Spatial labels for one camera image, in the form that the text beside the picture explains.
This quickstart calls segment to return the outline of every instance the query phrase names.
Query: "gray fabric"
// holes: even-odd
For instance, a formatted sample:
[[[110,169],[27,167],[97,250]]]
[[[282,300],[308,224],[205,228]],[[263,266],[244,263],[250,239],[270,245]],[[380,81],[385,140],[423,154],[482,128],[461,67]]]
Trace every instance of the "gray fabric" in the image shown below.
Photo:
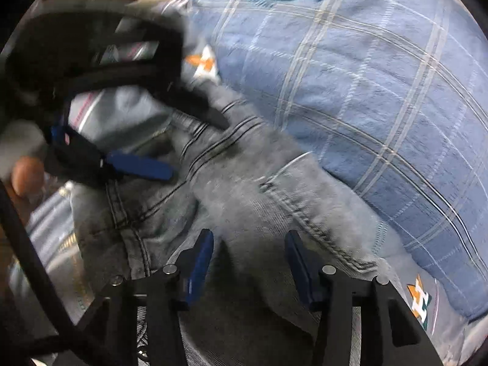
[[[159,144],[146,152],[163,150],[160,158],[178,167],[174,182],[126,179],[104,191],[73,189],[77,237],[95,290],[115,274],[147,276],[192,246],[202,228],[210,228],[217,241],[203,297],[181,315],[190,364],[306,364],[317,319],[298,303],[284,258],[284,235],[295,228],[325,263],[365,279],[385,274],[407,302],[406,284],[414,283],[417,273],[429,292],[437,285],[442,322],[438,318],[438,327],[431,324],[428,334],[443,360],[456,364],[467,322],[403,251],[394,230],[293,139],[257,117],[239,95],[210,82],[202,87],[232,125],[219,133],[173,113]],[[107,102],[104,111],[111,104],[114,118],[117,102]],[[138,111],[160,108],[146,96],[133,103],[152,105]],[[118,117],[124,127],[126,115]],[[380,223],[388,235],[374,246]],[[401,267],[404,281],[378,255]],[[358,364],[360,320],[354,315],[351,363]]]

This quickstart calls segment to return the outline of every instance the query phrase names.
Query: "star logo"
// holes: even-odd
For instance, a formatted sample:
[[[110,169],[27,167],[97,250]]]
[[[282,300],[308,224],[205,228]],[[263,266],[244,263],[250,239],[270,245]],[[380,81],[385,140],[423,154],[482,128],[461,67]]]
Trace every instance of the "star logo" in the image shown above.
[[[213,51],[208,45],[203,48],[201,55],[188,55],[185,61],[196,67],[193,78],[210,79],[215,83],[219,83],[219,76],[217,74],[217,63]]]
[[[420,324],[424,330],[427,330],[427,307],[432,300],[432,296],[429,293],[424,292],[420,275],[417,275],[415,285],[407,285],[407,289],[412,295],[411,310],[413,315],[420,320]]]

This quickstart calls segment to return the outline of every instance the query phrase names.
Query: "orange star logo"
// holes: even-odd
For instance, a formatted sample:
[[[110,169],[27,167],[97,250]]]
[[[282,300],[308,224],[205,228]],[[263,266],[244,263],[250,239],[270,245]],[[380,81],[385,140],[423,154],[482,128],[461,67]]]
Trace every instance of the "orange star logo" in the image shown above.
[[[420,319],[422,327],[427,330],[427,307],[432,300],[432,296],[424,291],[420,275],[417,275],[415,285],[407,285],[407,289],[412,295],[411,310],[413,315]]]
[[[215,60],[213,58],[209,57],[207,59],[203,59],[199,55],[189,55],[185,58],[185,60],[192,66],[202,66],[206,72],[210,72],[215,63]]]

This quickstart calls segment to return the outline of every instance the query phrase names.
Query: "human hand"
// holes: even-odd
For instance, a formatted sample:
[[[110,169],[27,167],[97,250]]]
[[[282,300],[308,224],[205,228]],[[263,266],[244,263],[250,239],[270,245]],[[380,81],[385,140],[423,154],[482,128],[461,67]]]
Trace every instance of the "human hand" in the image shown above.
[[[11,181],[4,183],[22,222],[27,224],[33,210],[29,196],[41,191],[44,186],[44,165],[37,158],[23,156],[14,165]],[[7,283],[7,268],[12,260],[12,249],[0,226],[0,293]]]

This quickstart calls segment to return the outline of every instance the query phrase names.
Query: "black cable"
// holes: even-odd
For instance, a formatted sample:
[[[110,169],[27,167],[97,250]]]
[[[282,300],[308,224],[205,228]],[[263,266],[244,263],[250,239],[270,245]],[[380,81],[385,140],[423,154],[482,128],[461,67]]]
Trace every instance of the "black cable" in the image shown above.
[[[112,356],[105,347],[96,343],[73,325],[2,181],[0,181],[0,225],[42,309],[58,334],[66,342],[71,343],[70,349],[75,355],[92,365],[121,366],[123,363]]]

